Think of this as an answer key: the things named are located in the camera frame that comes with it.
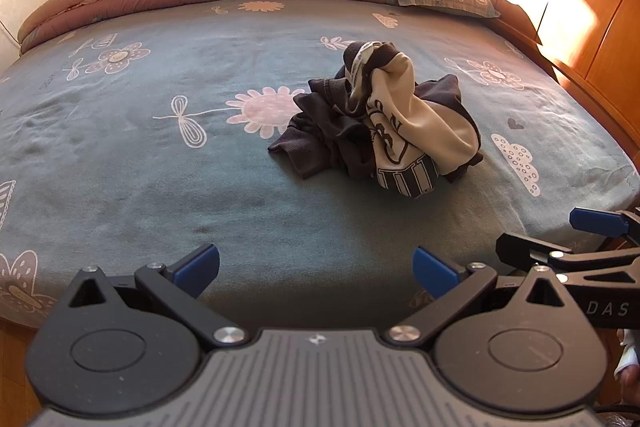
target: blue gripper pad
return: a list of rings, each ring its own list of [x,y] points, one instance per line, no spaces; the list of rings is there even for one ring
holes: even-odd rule
[[[167,268],[169,280],[194,299],[218,276],[220,253],[215,245],[203,245]]]
[[[620,237],[629,231],[628,222],[616,212],[604,212],[576,207],[569,213],[569,223],[575,230]]]
[[[442,297],[462,282],[465,269],[418,247],[414,251],[414,277],[434,299]]]

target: wooden headboard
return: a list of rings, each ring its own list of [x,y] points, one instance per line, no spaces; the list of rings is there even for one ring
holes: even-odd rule
[[[558,80],[640,167],[640,0],[491,0],[487,20]]]

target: pink flower pattern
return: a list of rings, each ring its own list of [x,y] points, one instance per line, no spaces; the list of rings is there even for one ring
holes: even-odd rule
[[[304,89],[291,92],[289,87],[280,86],[277,92],[273,87],[265,87],[262,93],[249,89],[248,94],[236,94],[237,100],[229,100],[226,105],[237,107],[242,113],[230,116],[226,123],[245,123],[245,132],[260,131],[263,139],[271,138],[276,128],[282,134],[291,117],[300,112],[293,97],[303,92]]]
[[[113,48],[102,52],[98,56],[98,61],[84,70],[84,73],[95,73],[95,71],[104,70],[105,73],[118,73],[129,66],[130,61],[138,60],[146,57],[151,50],[141,49],[142,42],[134,42],[122,49]]]

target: black cable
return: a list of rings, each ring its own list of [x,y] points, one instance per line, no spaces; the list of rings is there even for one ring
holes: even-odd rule
[[[621,414],[637,414],[640,415],[640,407],[635,405],[626,405],[622,403],[614,403],[612,405],[599,405],[593,408],[593,412],[602,413],[621,413]]]
[[[18,39],[16,39],[14,37],[14,34],[12,34],[7,27],[4,25],[4,23],[0,20],[0,25],[2,26],[2,28],[4,28],[4,31],[7,32],[7,34],[14,40],[14,42],[18,45],[18,47],[20,47],[20,42],[18,42]]]

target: wooden floor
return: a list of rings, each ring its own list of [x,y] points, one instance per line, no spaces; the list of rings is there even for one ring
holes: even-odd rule
[[[24,427],[40,410],[24,376],[24,355],[34,330],[0,319],[0,426]]]
[[[40,410],[33,389],[24,376],[24,356],[34,330],[0,319],[0,427],[24,427]],[[598,330],[609,356],[609,370],[600,391],[601,404],[620,400],[618,384],[613,379],[622,350],[615,330]]]

